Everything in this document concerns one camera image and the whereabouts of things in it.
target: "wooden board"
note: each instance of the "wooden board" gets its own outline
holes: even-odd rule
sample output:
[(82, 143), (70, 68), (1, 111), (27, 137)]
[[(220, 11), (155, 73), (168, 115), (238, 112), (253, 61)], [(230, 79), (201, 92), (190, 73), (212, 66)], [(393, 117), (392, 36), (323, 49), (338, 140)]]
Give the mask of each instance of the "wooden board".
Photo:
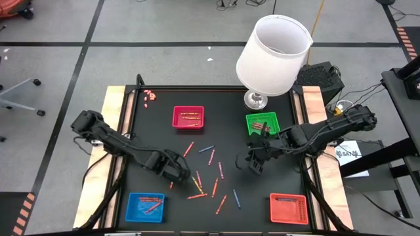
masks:
[[(124, 99), (124, 90), (125, 86), (109, 86), (106, 90), (104, 105), (102, 106), (101, 114), (104, 117), (104, 121), (115, 130), (118, 128), (119, 114), (121, 113)], [(102, 145), (93, 147), (89, 166), (104, 156), (105, 153)], [(104, 160), (92, 168), (90, 173), (86, 176), (73, 227), (82, 226), (89, 217), (91, 217), (92, 213), (104, 198), (111, 158), (112, 156), (108, 155)]]
[[(302, 113), (302, 107), (301, 107), (301, 101), (299, 98), (299, 95), (295, 93), (293, 95), (293, 98), (295, 100), (295, 107), (296, 107), (296, 116), (297, 116), (297, 122), (298, 124), (304, 123), (303, 121), (303, 113)], [(306, 167), (308, 168), (310, 166), (310, 159), (305, 160)], [(313, 181), (314, 180), (314, 169), (308, 170), (309, 177)], [(314, 207), (314, 216), (315, 216), (315, 222), (316, 222), (316, 228), (317, 229), (324, 229), (324, 225), (322, 223), (322, 214), (321, 214), (321, 207), (318, 201), (316, 200), (315, 196), (311, 194), (312, 197), (312, 206)]]
[[(322, 100), (319, 87), (303, 87), (303, 98), (309, 123), (317, 123), (327, 119), (324, 101)], [(335, 157), (334, 147), (327, 147), (325, 152)], [(317, 164), (325, 200), (344, 225), (352, 229), (353, 223), (350, 211), (348, 210), (347, 198), (343, 181), (341, 180), (338, 162), (327, 155), (321, 155), (317, 160)], [(335, 230), (331, 221), (329, 221), (329, 226), (331, 230)]]

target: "black floor stripe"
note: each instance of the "black floor stripe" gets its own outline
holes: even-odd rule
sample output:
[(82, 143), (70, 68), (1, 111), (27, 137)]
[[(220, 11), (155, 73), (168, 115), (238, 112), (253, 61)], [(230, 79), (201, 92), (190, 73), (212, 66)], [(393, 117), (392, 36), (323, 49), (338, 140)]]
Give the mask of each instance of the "black floor stripe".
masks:
[(0, 42), (2, 47), (82, 47), (84, 42)]
[[(244, 47), (247, 42), (88, 42), (88, 47)], [(83, 42), (0, 42), (0, 47), (83, 47)], [(400, 43), (314, 43), (312, 47), (386, 48)]]
[[(90, 47), (244, 47), (247, 42), (92, 42)], [(314, 43), (312, 47), (387, 48), (400, 43)]]
[(244, 47), (247, 42), (92, 42), (90, 47)]
[(401, 47), (400, 43), (314, 43), (312, 47), (388, 48)]
[(52, 130), (50, 140), (48, 141), (47, 149), (45, 150), (44, 157), (41, 161), (41, 166), (39, 167), (37, 176), (35, 178), (35, 182), (33, 183), (31, 192), (34, 193), (36, 197), (39, 194), (39, 190), (41, 189), (45, 174), (47, 173), (47, 168), (50, 163), (51, 156), (53, 155), (55, 144), (57, 142), (58, 133), (60, 132), (61, 127), (63, 125), (64, 117), (66, 116), (67, 109), (70, 104), (70, 100), (72, 99), (73, 91), (77, 83), (77, 79), (79, 78), (79, 74), (80, 74), (83, 62), (85, 60), (85, 57), (86, 57), (87, 49), (89, 48), (89, 42), (92, 39), (93, 31), (95, 30), (96, 23), (98, 22), (100, 11), (102, 10), (103, 5), (104, 5), (104, 0), (99, 0), (98, 5), (93, 15), (91, 26), (89, 27), (89, 30), (87, 32), (86, 39), (83, 44), (83, 48), (81, 49), (79, 58), (77, 59), (77, 63), (73, 71), (72, 79), (70, 80), (70, 83), (68, 85), (66, 95), (64, 96), (63, 103), (60, 108), (60, 112), (58, 113), (56, 123)]
[(404, 47), (404, 42), (402, 41), (400, 35), (398, 34), (398, 30), (397, 30), (397, 25), (396, 22), (394, 20), (394, 17), (392, 16), (391, 11), (389, 10), (389, 7), (386, 5), (382, 5), (383, 10), (385, 11), (385, 14), (388, 18), (389, 24), (391, 24), (392, 30), (394, 31), (395, 37), (398, 39), (399, 44), (402, 47), (402, 50), (404, 51), (404, 55), (406, 56), (406, 59), (408, 62), (411, 62), (411, 57), (408, 54), (407, 49)]

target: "wooden table frame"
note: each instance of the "wooden table frame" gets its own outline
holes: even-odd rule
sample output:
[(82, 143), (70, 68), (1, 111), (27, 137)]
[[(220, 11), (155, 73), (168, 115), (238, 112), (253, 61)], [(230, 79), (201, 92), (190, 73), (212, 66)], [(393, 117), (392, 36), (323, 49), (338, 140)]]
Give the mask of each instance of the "wooden table frame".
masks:
[[(133, 108), (133, 101), (135, 94), (130, 92), (126, 102), (126, 109), (123, 108), (123, 100), (125, 95), (125, 86), (109, 86), (105, 99), (104, 105), (102, 106), (101, 114), (104, 120), (112, 129), (120, 129), (121, 133), (126, 133), (129, 130), (129, 121)], [(321, 91), (319, 87), (303, 87), (303, 104), (306, 107), (306, 111), (302, 110), (302, 102), (299, 100), (298, 94), (294, 95), (295, 107), (297, 112), (297, 119), (299, 124), (305, 121), (309, 123), (317, 123), (327, 119), (325, 112), (324, 102), (322, 100)], [(123, 119), (122, 126), (118, 127), (120, 119)], [(326, 153), (335, 156), (335, 150), (333, 147), (327, 147)], [(91, 166), (95, 161), (101, 158), (105, 154), (102, 146), (93, 147), (92, 155), (89, 161)], [(79, 206), (77, 208), (77, 214), (75, 217), (73, 227), (79, 227), (83, 225), (96, 210), (97, 206), (104, 198), (106, 186), (108, 183), (108, 176), (111, 171), (112, 157), (109, 155), (103, 161), (101, 161), (95, 168), (93, 168), (85, 179)], [(347, 198), (345, 195), (343, 182), (341, 180), (339, 165), (336, 160), (326, 155), (321, 155), (317, 159), (318, 172), (320, 177), (320, 183), (322, 186), (322, 192), (324, 198), (334, 213), (340, 217), (341, 221), (349, 228), (353, 228), (350, 212), (348, 210)], [(118, 157), (115, 162), (114, 169), (114, 180), (119, 174), (119, 168), (121, 166), (121, 158)], [(313, 168), (309, 170), (310, 177), (313, 179), (314, 173)], [(113, 196), (108, 209), (106, 211), (106, 217), (103, 221), (103, 227), (112, 227), (112, 221), (115, 214), (115, 205), (117, 203), (116, 195)], [(324, 222), (322, 217), (322, 211), (314, 196), (312, 196), (312, 204), (314, 207), (314, 217), (316, 227), (318, 229), (324, 229)], [(328, 224), (332, 230), (334, 226), (328, 220)]]

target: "lamp base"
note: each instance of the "lamp base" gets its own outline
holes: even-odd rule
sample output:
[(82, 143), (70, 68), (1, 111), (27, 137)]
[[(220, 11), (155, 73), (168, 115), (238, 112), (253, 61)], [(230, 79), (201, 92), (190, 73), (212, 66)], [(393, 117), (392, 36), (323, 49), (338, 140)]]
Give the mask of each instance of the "lamp base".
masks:
[(268, 97), (248, 90), (243, 97), (245, 106), (250, 111), (262, 111), (267, 106)]

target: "green tray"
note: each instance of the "green tray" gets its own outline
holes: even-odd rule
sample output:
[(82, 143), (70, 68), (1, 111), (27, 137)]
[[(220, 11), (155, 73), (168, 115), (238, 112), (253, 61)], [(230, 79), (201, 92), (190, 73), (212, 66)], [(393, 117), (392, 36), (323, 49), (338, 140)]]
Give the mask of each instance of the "green tray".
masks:
[(277, 115), (275, 112), (246, 115), (246, 119), (249, 135), (251, 135), (253, 132), (256, 132), (257, 134), (261, 133), (261, 130), (252, 128), (252, 123), (254, 122), (260, 124), (264, 124), (264, 122), (267, 122), (267, 126), (270, 127), (270, 134), (277, 134), (280, 131), (280, 127), (278, 126), (277, 121)]

